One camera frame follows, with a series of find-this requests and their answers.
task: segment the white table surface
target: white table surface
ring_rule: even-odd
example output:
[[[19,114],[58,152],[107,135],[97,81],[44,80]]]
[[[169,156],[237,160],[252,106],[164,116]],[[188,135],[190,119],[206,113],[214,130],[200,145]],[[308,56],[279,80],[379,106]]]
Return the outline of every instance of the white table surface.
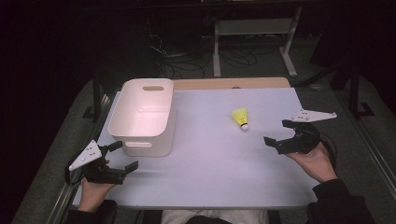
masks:
[[[293,137],[281,120],[302,109],[295,89],[175,91],[173,106],[177,123],[168,156],[128,157],[122,149],[107,153],[111,168],[139,161],[108,199],[136,209],[285,209],[316,200],[312,188],[318,182],[263,141],[264,136]],[[247,132],[230,116],[242,106],[248,112]],[[107,131],[113,109],[114,104],[99,146],[114,142]],[[79,200],[80,189],[73,204]]]

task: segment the yellow shuttlecock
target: yellow shuttlecock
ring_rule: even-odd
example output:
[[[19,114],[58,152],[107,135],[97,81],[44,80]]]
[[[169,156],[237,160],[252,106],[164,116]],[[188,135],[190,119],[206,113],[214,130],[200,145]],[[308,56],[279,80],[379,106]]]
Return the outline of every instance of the yellow shuttlecock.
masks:
[[[248,130],[248,111],[246,108],[241,107],[238,109],[235,109],[233,113],[231,113],[231,117],[241,126],[241,129],[243,131]]]

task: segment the sleeve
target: sleeve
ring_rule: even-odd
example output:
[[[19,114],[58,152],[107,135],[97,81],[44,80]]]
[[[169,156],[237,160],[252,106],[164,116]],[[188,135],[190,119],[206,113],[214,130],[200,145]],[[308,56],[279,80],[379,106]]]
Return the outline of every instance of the sleeve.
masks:
[[[340,179],[321,183],[313,188],[318,201],[308,205],[311,224],[372,224],[375,223],[364,198],[353,196]]]
[[[99,222],[100,216],[97,213],[81,212],[70,209],[67,220],[64,224],[96,224]]]

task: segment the hand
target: hand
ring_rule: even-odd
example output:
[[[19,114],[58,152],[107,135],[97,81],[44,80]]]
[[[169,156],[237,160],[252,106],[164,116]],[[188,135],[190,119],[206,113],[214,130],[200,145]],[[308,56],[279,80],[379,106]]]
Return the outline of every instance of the hand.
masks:
[[[81,185],[82,194],[78,211],[91,213],[95,213],[98,210],[108,192],[116,186],[114,184],[91,183],[85,177],[81,180]]]
[[[286,156],[297,161],[303,170],[319,183],[338,178],[330,163],[329,152],[322,143],[307,154],[290,153]]]

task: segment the basket handle cutout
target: basket handle cutout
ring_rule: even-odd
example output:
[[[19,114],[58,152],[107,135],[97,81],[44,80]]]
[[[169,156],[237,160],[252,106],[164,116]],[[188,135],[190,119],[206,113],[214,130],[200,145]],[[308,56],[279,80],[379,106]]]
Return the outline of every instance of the basket handle cutout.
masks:
[[[164,91],[162,86],[144,86],[143,91]]]
[[[126,142],[127,147],[152,147],[151,143],[148,142]]]

